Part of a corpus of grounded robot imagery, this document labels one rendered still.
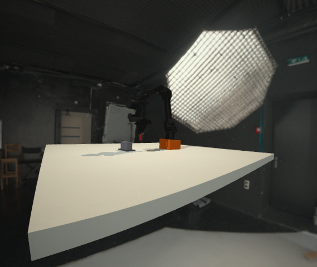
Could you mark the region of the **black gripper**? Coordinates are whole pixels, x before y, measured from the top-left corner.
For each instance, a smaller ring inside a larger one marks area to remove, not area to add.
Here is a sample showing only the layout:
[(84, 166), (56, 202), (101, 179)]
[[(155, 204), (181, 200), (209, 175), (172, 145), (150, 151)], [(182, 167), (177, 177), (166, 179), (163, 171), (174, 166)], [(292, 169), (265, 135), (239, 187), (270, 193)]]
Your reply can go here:
[(138, 128), (138, 132), (141, 134), (147, 124), (151, 124), (151, 120), (147, 120), (147, 118), (145, 118), (145, 114), (147, 113), (145, 110), (137, 110), (135, 113), (136, 117), (130, 117), (129, 122), (135, 122), (134, 124)]

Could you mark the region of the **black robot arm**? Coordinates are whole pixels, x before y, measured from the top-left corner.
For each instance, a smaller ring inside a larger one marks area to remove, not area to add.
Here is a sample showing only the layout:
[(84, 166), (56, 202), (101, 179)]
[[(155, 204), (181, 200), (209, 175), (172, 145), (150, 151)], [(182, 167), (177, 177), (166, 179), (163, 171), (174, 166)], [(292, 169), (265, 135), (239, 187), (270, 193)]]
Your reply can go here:
[[(164, 101), (164, 107), (165, 107), (165, 122), (164, 123), (164, 129), (166, 133), (165, 139), (168, 140), (175, 140), (174, 134), (177, 132), (177, 129), (175, 127), (174, 121), (172, 119), (172, 111), (171, 111), (171, 98), (172, 98), (172, 90), (169, 88), (166, 88), (162, 85), (156, 86), (154, 88), (150, 88), (148, 90), (137, 92), (135, 98), (129, 97), (129, 99), (126, 102), (127, 108), (130, 109), (136, 109), (137, 110), (145, 110), (147, 101), (141, 101), (146, 100), (150, 97), (150, 95), (158, 92), (163, 101)], [(140, 101), (140, 102), (139, 102)]]

